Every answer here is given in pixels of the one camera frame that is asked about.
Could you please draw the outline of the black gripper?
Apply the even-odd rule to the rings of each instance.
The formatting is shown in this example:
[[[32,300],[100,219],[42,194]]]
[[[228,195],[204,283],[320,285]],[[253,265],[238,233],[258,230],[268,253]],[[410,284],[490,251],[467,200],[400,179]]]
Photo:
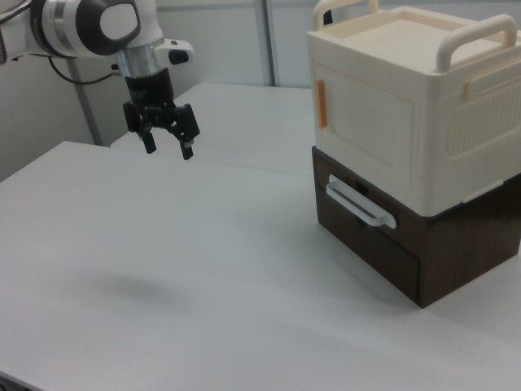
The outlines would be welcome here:
[[[156,151],[151,127],[167,129],[180,143],[182,157],[189,160],[192,145],[200,134],[191,105],[176,107],[168,69],[146,77],[126,77],[130,101],[123,104],[128,131],[143,142],[147,154]]]

